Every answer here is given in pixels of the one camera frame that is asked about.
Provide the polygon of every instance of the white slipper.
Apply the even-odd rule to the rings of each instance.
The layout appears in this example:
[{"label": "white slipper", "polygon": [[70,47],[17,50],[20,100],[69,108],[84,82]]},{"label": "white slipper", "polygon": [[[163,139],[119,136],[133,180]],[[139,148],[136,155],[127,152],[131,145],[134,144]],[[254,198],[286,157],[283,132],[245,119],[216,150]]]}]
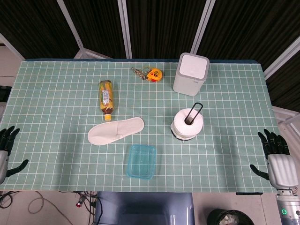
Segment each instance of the white slipper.
[{"label": "white slipper", "polygon": [[102,123],[88,132],[88,140],[94,145],[106,145],[144,129],[144,121],[140,117]]}]

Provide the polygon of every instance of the black curtain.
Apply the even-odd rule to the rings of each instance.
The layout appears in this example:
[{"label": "black curtain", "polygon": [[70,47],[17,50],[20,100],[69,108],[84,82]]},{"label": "black curtain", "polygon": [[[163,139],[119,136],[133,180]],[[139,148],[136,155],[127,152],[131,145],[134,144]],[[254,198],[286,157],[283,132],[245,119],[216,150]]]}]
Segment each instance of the black curtain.
[{"label": "black curtain", "polygon": [[56,0],[2,0],[0,33],[26,59],[73,58],[79,51]]},{"label": "black curtain", "polygon": [[190,52],[205,0],[127,0],[133,58],[178,59]]},{"label": "black curtain", "polygon": [[300,112],[300,52],[266,82],[272,105]]},{"label": "black curtain", "polygon": [[117,0],[64,0],[87,49],[126,58]]},{"label": "black curtain", "polygon": [[217,0],[197,54],[265,70],[299,36],[299,0]]}]

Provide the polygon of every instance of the plastic bottle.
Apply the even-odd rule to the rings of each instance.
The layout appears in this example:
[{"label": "plastic bottle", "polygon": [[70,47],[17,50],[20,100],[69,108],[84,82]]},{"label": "plastic bottle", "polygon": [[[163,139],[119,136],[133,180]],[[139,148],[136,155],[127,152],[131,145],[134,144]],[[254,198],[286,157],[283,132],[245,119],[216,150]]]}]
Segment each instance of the plastic bottle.
[{"label": "plastic bottle", "polygon": [[100,108],[104,113],[105,121],[111,121],[113,112],[113,89],[109,80],[101,81],[99,84]]}]

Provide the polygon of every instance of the tape measure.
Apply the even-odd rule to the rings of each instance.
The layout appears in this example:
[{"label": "tape measure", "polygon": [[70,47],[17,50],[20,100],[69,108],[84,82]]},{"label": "tape measure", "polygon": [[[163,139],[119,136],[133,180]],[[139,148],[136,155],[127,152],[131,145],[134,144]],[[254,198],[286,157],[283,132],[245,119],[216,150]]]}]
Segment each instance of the tape measure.
[{"label": "tape measure", "polygon": [[143,72],[136,68],[131,68],[136,75],[138,75],[143,80],[148,80],[151,82],[158,82],[163,78],[163,72],[157,68],[150,68],[147,72]]}]

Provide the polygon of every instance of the green grid tablecloth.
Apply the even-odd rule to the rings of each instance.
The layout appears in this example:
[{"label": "green grid tablecloth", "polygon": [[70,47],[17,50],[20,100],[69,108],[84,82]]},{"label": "green grid tablecloth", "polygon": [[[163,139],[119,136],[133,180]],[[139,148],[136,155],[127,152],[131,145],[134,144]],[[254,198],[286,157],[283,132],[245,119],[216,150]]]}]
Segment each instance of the green grid tablecloth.
[{"label": "green grid tablecloth", "polygon": [[[143,81],[131,67],[157,67],[158,83]],[[269,182],[250,171],[266,171],[258,131],[278,133],[259,64],[210,64],[195,97],[173,91],[177,63],[23,62],[0,128],[21,129],[8,167],[27,167],[0,189],[105,190],[151,192],[272,192]],[[112,120],[141,117],[142,132],[106,146],[88,142],[87,133],[104,122],[98,84],[113,83]],[[200,101],[204,127],[187,142],[173,137],[175,114]],[[154,177],[126,175],[129,148],[157,148]]]}]

